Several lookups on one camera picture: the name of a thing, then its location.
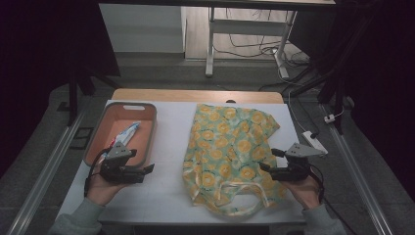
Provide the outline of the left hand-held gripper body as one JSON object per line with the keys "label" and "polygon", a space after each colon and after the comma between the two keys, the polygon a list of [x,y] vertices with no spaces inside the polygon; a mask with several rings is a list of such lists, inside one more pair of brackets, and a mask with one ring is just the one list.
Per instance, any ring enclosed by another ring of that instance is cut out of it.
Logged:
{"label": "left hand-held gripper body", "polygon": [[142,183],[146,173],[143,169],[126,164],[130,155],[126,146],[115,143],[101,164],[101,176],[111,183]]}

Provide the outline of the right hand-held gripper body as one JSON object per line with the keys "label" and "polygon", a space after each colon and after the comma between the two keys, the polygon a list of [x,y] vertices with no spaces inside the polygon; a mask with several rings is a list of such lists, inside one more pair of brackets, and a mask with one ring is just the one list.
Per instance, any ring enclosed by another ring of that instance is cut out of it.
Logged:
{"label": "right hand-held gripper body", "polygon": [[285,151],[287,165],[285,167],[270,168],[270,175],[277,181],[302,181],[310,174],[308,157],[321,157],[324,154],[312,147],[294,143]]}

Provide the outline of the white blue toothpaste tube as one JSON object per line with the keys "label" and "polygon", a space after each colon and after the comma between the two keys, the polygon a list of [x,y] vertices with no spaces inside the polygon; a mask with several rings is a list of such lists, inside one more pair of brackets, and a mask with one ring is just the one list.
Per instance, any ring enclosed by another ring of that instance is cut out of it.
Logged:
{"label": "white blue toothpaste tube", "polygon": [[124,146],[126,146],[131,138],[134,136],[135,132],[139,128],[141,122],[134,121],[125,129],[123,129],[116,137],[114,137],[110,143],[110,147],[112,147],[115,143],[120,142]]}

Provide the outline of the orange plastic basket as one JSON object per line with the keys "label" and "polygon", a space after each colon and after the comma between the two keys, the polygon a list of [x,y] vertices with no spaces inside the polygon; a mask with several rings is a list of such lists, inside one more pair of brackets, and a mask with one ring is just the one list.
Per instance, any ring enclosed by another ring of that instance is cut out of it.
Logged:
{"label": "orange plastic basket", "polygon": [[92,165],[97,154],[108,148],[111,141],[133,122],[140,124],[126,147],[137,151],[126,163],[141,167],[150,158],[157,123],[157,108],[149,103],[111,102],[104,109],[84,155],[84,162]]}

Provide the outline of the green yellow floral cloth bag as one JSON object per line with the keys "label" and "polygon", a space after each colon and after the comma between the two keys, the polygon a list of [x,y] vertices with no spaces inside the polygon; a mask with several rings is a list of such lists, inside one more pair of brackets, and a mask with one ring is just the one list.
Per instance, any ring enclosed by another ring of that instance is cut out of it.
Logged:
{"label": "green yellow floral cloth bag", "polygon": [[277,165],[268,139],[279,128],[257,109],[199,104],[182,166],[193,204],[227,216],[277,206],[286,189],[260,166]]}

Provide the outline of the person's left hand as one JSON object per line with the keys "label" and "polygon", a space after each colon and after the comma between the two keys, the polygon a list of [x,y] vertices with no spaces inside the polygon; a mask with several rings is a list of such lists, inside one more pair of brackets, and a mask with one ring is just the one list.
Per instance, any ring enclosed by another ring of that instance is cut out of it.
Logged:
{"label": "person's left hand", "polygon": [[93,174],[90,177],[86,198],[96,205],[105,206],[121,189],[127,187],[127,184],[115,184],[106,181],[101,176],[100,169],[100,164],[94,167]]}

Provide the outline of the person's right hand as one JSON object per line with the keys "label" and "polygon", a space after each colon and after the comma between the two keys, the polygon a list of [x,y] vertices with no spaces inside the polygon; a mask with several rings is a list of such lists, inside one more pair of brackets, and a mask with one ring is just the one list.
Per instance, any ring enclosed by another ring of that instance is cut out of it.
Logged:
{"label": "person's right hand", "polygon": [[312,210],[321,205],[319,185],[311,176],[302,181],[282,181],[282,184],[292,193],[305,210]]}

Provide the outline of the white table mat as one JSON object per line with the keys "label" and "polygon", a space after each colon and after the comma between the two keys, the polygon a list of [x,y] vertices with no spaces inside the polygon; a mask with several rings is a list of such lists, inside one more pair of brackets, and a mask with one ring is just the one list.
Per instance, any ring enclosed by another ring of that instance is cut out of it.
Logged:
{"label": "white table mat", "polygon": [[[250,216],[225,216],[193,206],[182,180],[182,163],[197,103],[149,102],[157,108],[156,131],[150,156],[154,171],[144,182],[123,188],[106,205],[103,223],[126,224],[271,224],[304,222],[302,207],[290,192],[276,207]],[[280,128],[270,136],[271,148],[288,150],[299,142],[289,110],[284,104],[214,104],[257,109],[271,114]],[[89,166],[81,161],[58,214],[72,213],[83,200]]]}

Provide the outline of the white power strip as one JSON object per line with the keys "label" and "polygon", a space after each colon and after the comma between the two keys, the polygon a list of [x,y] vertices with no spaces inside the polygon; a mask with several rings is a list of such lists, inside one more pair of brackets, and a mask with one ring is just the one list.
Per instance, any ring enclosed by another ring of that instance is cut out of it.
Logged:
{"label": "white power strip", "polygon": [[311,131],[305,131],[302,134],[304,140],[313,148],[321,151],[324,155],[328,154],[327,149],[321,144],[321,142],[317,139],[316,134],[312,133]]}

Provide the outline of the black floor plate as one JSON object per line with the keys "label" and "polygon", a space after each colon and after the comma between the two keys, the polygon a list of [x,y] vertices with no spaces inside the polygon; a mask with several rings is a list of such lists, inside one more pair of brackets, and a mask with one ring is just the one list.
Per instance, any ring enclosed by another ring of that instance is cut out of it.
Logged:
{"label": "black floor plate", "polygon": [[79,127],[69,145],[71,149],[85,150],[93,134],[93,127]]}

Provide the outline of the black stand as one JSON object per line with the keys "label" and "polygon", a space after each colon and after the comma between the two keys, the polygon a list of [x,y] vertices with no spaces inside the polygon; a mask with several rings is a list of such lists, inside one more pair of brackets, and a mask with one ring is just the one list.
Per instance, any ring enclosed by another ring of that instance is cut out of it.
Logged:
{"label": "black stand", "polygon": [[331,69],[323,73],[319,78],[308,81],[304,86],[293,90],[290,93],[292,98],[298,97],[305,91],[315,88],[323,84],[321,91],[317,95],[319,104],[327,104],[332,98],[335,98],[335,114],[337,117],[334,120],[334,126],[340,134],[342,131],[342,114],[344,111],[344,96],[346,84],[346,66],[351,61],[351,55],[356,50],[356,47],[363,37],[369,24],[372,22],[372,14],[358,14],[351,26],[349,32],[338,44],[340,50],[338,51],[338,59],[331,65]]}
{"label": "black stand", "polygon": [[90,67],[82,66],[77,69],[74,74],[69,79],[69,122],[68,126],[74,124],[75,119],[78,115],[78,94],[77,90],[80,89],[81,92],[86,96],[92,96],[95,91],[95,85],[93,84],[92,78],[98,78],[100,81],[109,85],[113,89],[119,89],[120,85],[115,81],[111,80],[109,77],[93,70]]}

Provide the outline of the wooden table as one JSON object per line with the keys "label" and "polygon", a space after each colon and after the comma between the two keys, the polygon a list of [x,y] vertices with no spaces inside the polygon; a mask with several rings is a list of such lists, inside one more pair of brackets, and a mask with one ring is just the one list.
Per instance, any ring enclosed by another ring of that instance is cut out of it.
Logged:
{"label": "wooden table", "polygon": [[214,90],[169,90],[169,89],[117,89],[113,100],[161,101],[161,102],[211,102],[237,104],[283,104],[277,92],[214,91]]}

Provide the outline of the white cabinet panel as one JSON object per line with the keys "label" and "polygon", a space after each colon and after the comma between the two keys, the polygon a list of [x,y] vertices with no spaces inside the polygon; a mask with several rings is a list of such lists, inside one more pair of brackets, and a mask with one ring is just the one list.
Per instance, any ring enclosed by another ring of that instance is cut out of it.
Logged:
{"label": "white cabinet panel", "polygon": [[99,5],[116,52],[184,53],[184,7]]}

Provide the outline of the aluminium rail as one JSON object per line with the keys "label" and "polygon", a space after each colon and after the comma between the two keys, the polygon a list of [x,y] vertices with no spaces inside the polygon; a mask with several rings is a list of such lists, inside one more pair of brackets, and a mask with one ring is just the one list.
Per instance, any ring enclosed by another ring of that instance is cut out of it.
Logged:
{"label": "aluminium rail", "polygon": [[79,111],[78,116],[74,119],[72,125],[65,128],[6,235],[24,235],[69,148],[71,139],[84,119],[84,116],[85,110]]}
{"label": "aluminium rail", "polygon": [[346,114],[347,110],[344,107],[341,107],[341,110],[337,114],[334,114],[335,120],[325,124],[328,128],[329,136],[333,140],[332,148],[335,150],[335,154],[342,160],[348,177],[351,179],[357,190],[360,200],[368,212],[377,234],[393,235],[392,227],[371,189],[362,168],[359,166],[355,154],[352,152],[351,146],[346,140],[345,134],[342,133],[344,128],[342,126],[335,126],[335,122],[340,121]]}

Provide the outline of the white desk frame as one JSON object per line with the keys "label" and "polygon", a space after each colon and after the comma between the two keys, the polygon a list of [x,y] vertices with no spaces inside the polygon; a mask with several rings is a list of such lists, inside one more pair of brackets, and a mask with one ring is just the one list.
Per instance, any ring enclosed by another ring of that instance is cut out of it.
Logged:
{"label": "white desk frame", "polygon": [[215,8],[211,7],[208,13],[208,46],[206,77],[213,75],[213,39],[216,34],[240,34],[240,35],[263,35],[279,36],[280,45],[272,50],[272,55],[278,66],[278,72],[282,78],[288,78],[289,74],[284,66],[282,55],[289,35],[294,25],[296,11],[288,11],[287,19],[282,22],[261,22],[243,20],[220,20],[215,18]]}

